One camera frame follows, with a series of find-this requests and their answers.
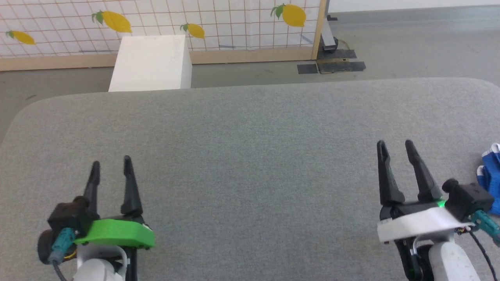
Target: white foam block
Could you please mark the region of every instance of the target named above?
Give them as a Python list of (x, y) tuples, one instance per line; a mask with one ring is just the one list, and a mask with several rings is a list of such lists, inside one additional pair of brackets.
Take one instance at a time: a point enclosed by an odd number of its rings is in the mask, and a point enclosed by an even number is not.
[(108, 91), (189, 89), (192, 70), (185, 35), (124, 36)]

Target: gray table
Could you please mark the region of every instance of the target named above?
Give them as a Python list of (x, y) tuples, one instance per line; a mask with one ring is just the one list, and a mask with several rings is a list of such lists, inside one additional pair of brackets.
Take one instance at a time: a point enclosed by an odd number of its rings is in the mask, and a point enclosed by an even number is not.
[[(404, 280), (379, 243), (376, 142), (407, 199), (417, 198), (404, 141), (438, 184), (475, 180), (500, 141), (500, 88), (465, 78), (403, 79), (68, 95), (36, 102), (0, 147), (0, 276), (55, 280), (37, 258), (59, 202), (101, 162), (98, 210), (119, 213), (132, 157), (157, 247), (152, 280)], [(479, 234), (496, 268), (500, 251)], [(468, 236), (458, 243), (491, 280)], [(74, 262), (64, 264), (70, 277)]]

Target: grid backdrop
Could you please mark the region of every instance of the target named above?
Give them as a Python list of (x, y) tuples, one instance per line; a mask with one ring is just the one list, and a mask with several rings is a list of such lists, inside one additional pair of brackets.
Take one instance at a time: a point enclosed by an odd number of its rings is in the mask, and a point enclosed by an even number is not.
[[(301, 7), (304, 27), (271, 16), (281, 4)], [(186, 34), (190, 51), (312, 47), (320, 0), (0, 0), (0, 57), (79, 56), (117, 53), (123, 36)], [(119, 33), (92, 14), (123, 15), (132, 33)], [(181, 25), (196, 24), (205, 38)], [(24, 44), (6, 32), (28, 34)]]

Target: lemon leaf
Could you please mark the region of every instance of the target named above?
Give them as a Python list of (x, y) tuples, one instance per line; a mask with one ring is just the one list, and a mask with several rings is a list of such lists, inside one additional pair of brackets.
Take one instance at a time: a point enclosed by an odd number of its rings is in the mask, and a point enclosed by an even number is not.
[(104, 20), (103, 12), (99, 11), (98, 13), (96, 13), (95, 19), (102, 25)]
[(281, 5), (276, 8), (276, 16), (278, 17), (278, 20), (280, 19), (280, 16), (283, 14), (283, 7), (285, 7), (285, 5)]

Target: lemon print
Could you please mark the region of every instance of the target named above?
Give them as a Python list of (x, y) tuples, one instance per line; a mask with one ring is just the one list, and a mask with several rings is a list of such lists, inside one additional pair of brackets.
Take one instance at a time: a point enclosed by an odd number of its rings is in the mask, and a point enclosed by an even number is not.
[(33, 40), (33, 38), (31, 36), (29, 36), (28, 34), (26, 34), (24, 32), (11, 30), (11, 31), (5, 32), (5, 34), (12, 39), (19, 40), (19, 42), (21, 42), (21, 43), (28, 44), (28, 45), (35, 45), (35, 40)]
[(189, 31), (193, 37), (205, 39), (205, 30), (198, 24), (194, 23), (186, 23), (180, 26), (180, 29), (184, 29), (184, 31)]
[(108, 10), (99, 10), (98, 12), (92, 14), (92, 22), (94, 22), (94, 17), (101, 25), (104, 20), (106, 25), (116, 32), (132, 33), (129, 20), (119, 13)]
[(306, 23), (306, 12), (299, 6), (292, 4), (279, 5), (272, 8), (271, 16), (273, 13), (276, 14), (278, 19), (283, 14), (283, 21), (291, 27), (303, 28)]

